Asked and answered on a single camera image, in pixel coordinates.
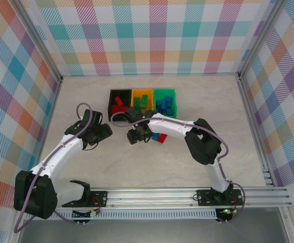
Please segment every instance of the beige tabletop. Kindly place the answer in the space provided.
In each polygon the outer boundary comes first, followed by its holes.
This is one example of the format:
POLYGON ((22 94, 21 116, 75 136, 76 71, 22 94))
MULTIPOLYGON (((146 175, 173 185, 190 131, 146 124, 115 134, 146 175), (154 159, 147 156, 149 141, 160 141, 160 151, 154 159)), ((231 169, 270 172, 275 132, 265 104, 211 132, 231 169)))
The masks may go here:
MULTIPOLYGON (((103 112, 108 123, 110 89, 171 88, 176 92, 177 118, 203 118, 229 145, 222 163, 227 177, 243 186, 265 186, 262 168, 234 76, 139 75, 66 77, 48 131, 42 158, 76 122, 76 106, 87 102, 103 112)), ((131 145, 129 128, 110 127, 113 135, 92 151, 76 155, 60 174, 57 185, 77 179, 91 187, 211 186, 203 165, 191 157, 185 141, 168 137, 164 144, 131 145)))

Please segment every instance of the blue block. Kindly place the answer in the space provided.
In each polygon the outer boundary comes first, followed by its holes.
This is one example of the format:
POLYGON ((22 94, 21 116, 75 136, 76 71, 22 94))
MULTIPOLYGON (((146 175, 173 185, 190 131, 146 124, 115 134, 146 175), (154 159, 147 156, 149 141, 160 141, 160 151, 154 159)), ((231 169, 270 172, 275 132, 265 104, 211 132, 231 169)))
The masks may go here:
POLYGON ((161 102, 159 100, 156 101, 156 108, 161 108, 161 102))
POLYGON ((166 110, 167 115, 173 115, 173 110, 172 108, 169 108, 166 110))
POLYGON ((163 102, 162 102, 162 109, 166 109, 166 101, 165 100, 163 100, 163 102))
POLYGON ((164 100, 167 102, 172 102, 172 98, 169 96, 165 96, 164 100))
POLYGON ((159 133, 153 133, 153 134, 152 134, 152 139, 155 140, 155 141, 157 141, 158 138, 159 138, 159 136, 160 136, 159 133))

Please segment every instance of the pastel checkered pattern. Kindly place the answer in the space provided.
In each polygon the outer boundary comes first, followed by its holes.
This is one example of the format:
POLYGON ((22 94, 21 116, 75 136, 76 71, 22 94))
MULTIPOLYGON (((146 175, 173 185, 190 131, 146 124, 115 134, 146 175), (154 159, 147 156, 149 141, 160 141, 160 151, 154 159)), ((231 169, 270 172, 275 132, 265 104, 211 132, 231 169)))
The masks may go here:
POLYGON ((15 176, 38 159, 57 85, 8 0, 0 0, 0 242, 12 229, 15 176))
POLYGON ((263 1, 35 2, 34 8, 23 0, 61 70, 109 75, 234 73, 250 27, 261 18, 256 14, 263 1))
POLYGON ((240 62, 240 64, 238 65, 238 69, 237 69, 237 72, 240 72, 247 57, 248 57, 248 54, 250 52, 250 50, 252 50, 252 48, 254 47, 255 43, 256 43, 256 40, 258 38, 258 35, 260 33, 260 31, 263 29, 263 27, 265 26, 265 22, 267 21, 275 3, 277 2, 277 0, 270 0, 270 3, 267 7, 267 9, 265 10, 265 13, 263 14, 263 17, 258 25, 258 27, 256 28, 256 31, 254 32, 253 36, 252 36, 252 39, 250 41, 250 43, 248 44, 248 47, 244 53, 244 56, 240 62))
POLYGON ((279 186, 294 203, 294 0, 262 46, 245 85, 279 186))

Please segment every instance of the white robotic arm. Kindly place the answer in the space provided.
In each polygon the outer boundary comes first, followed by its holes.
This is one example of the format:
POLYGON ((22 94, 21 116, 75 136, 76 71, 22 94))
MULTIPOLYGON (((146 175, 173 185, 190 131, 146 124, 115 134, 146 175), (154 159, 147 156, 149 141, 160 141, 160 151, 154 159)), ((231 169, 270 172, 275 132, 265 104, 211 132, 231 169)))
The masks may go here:
MULTIPOLYGON (((86 124, 87 116, 89 115, 87 111, 82 120, 66 130, 65 135, 54 150, 60 145, 63 145, 65 141, 76 134, 78 130, 86 124)), ((70 160, 83 150, 83 148, 86 148, 87 144, 96 144, 112 134, 112 131, 107 124, 101 124, 99 114, 99 112, 95 111, 95 119, 92 119, 92 125, 89 126, 88 131, 83 133, 81 137, 74 138, 57 152, 55 151, 53 157, 48 161, 41 172, 40 168, 43 166, 48 156, 38 165, 33 167, 30 172, 21 171, 17 175, 14 199, 14 208, 16 210, 20 211, 22 209, 31 180, 39 172, 39 179, 32 190, 25 212, 46 219, 51 216, 58 206, 79 200, 85 205, 85 202, 91 199, 90 185, 87 183, 71 181, 60 189, 55 187, 55 183, 59 174, 68 165, 70 160)), ((213 191, 225 197, 225 194, 232 190, 229 182, 223 177, 218 162, 215 160, 217 155, 221 152, 220 142, 207 133, 203 134, 198 129, 186 126, 197 124, 198 126, 205 127, 213 132, 212 128, 205 120, 181 121, 165 117, 152 111, 142 114, 134 108, 128 109, 125 113, 125 119, 130 123, 137 122, 133 129, 127 134, 131 144, 134 144, 137 141, 146 141, 145 139, 149 139, 152 133, 163 133, 177 139, 185 140, 192 157, 197 162, 205 165, 211 179, 211 188, 213 191), (141 119, 148 117, 157 119, 140 122, 141 119)))

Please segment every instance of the plastic block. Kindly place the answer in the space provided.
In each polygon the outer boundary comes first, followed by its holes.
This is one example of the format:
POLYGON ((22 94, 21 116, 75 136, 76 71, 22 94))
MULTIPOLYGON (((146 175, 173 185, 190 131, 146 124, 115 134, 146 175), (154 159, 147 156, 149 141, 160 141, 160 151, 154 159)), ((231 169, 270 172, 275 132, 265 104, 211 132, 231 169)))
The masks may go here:
POLYGON ((136 108, 140 107, 140 98, 139 97, 134 98, 134 107, 136 107, 136 108))
POLYGON ((147 102, 147 101, 148 101, 148 95, 143 95, 143 96, 142 96, 142 100, 143 100, 144 102, 147 102))
POLYGON ((115 100, 116 100, 116 103, 117 103, 118 105, 123 105, 122 100, 120 99, 119 96, 117 96, 117 97, 115 98, 115 100))
POLYGON ((166 103, 166 108, 172 108, 172 102, 171 101, 168 101, 166 103))
POLYGON ((172 110, 172 108, 168 108, 168 109, 166 110, 166 114, 167 114, 167 115, 173 115, 173 110, 172 110))
POLYGON ((161 108, 161 102, 159 100, 156 101, 156 108, 161 108))
POLYGON ((166 101, 165 100, 163 100, 163 102, 162 102, 162 109, 166 109, 166 101))
POLYGON ((157 141, 158 138, 159 138, 159 136, 160 136, 159 133, 153 133, 153 134, 152 134, 152 139, 155 140, 155 141, 157 141))
POLYGON ((169 97, 169 96, 165 96, 164 100, 168 101, 168 102, 172 102, 172 97, 169 97))
POLYGON ((161 135, 159 136, 159 138, 158 138, 157 141, 160 142, 160 143, 164 143, 166 137, 167 137, 166 134, 162 134, 162 133, 161 133, 161 135))

